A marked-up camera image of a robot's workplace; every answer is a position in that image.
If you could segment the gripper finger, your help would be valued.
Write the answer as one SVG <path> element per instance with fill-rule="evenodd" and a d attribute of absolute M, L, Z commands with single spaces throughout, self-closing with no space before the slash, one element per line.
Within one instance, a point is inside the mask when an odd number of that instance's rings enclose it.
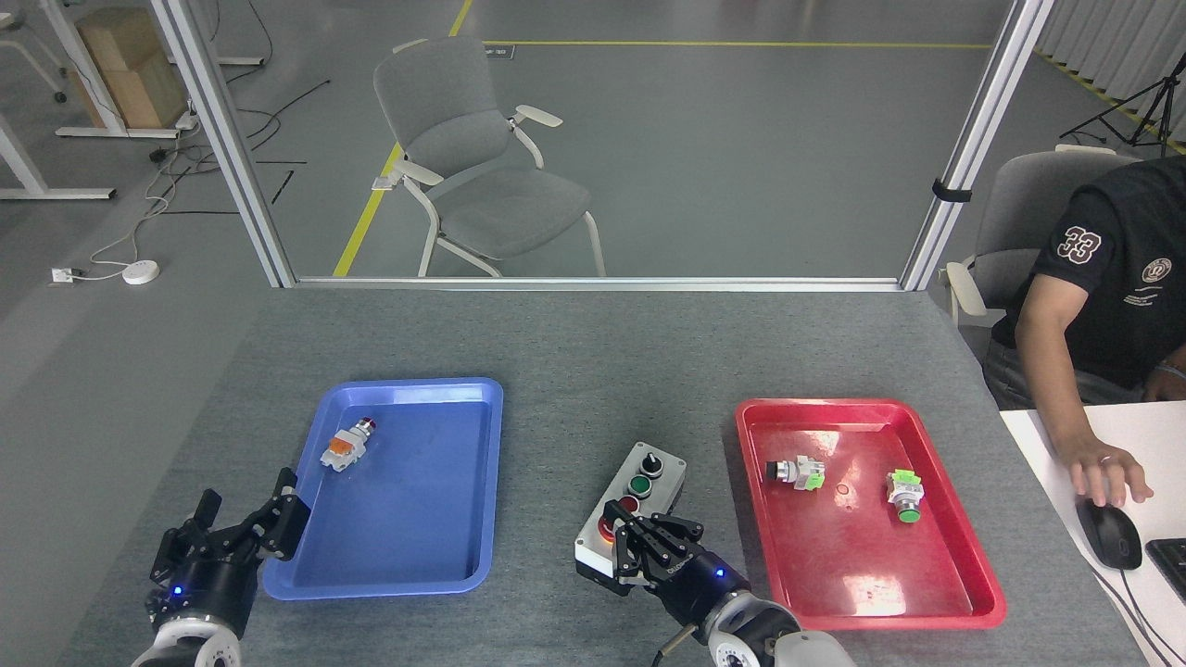
<path fill-rule="evenodd" d="M 677 563 L 699 555 L 704 527 L 676 516 L 636 516 L 635 554 L 655 563 Z"/>
<path fill-rule="evenodd" d="M 219 515 L 221 497 L 213 489 L 205 489 L 196 503 L 195 514 L 181 527 L 167 529 L 151 567 L 151 580 L 168 580 L 183 565 L 212 559 L 210 527 Z"/>
<path fill-rule="evenodd" d="M 237 526 L 219 531 L 219 554 L 229 560 L 289 560 L 310 522 L 310 506 L 296 496 L 296 474 L 282 468 L 270 498 Z"/>
<path fill-rule="evenodd" d="M 664 541 L 659 536 L 659 517 L 664 517 L 663 512 L 653 512 L 650 516 L 636 515 L 619 501 L 604 504 L 602 519 L 611 526 L 616 521 L 623 525 L 614 529 L 613 572 L 618 580 L 644 577 L 648 585 L 664 582 Z"/>

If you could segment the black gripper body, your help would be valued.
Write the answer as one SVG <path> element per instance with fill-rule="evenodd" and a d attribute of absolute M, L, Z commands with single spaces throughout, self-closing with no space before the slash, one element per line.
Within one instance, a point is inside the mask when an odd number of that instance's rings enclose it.
<path fill-rule="evenodd" d="M 145 601 L 153 629 L 179 618 L 208 618 L 232 633 L 244 633 L 259 591 L 261 564 L 255 555 L 208 559 L 162 547 L 151 568 L 151 579 L 160 587 Z"/>
<path fill-rule="evenodd" d="M 746 590 L 747 579 L 714 553 L 699 553 L 667 563 L 648 557 L 650 591 L 680 625 L 695 625 L 706 636 L 706 620 L 727 596 Z"/>

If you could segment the person's right hand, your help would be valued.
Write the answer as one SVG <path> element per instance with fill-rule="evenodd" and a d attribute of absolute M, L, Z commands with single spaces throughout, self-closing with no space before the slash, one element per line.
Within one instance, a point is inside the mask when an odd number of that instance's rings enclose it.
<path fill-rule="evenodd" d="M 1127 450 L 1112 447 L 1093 436 L 1073 442 L 1063 455 L 1073 489 L 1093 506 L 1123 507 L 1154 496 L 1144 478 L 1144 466 Z"/>

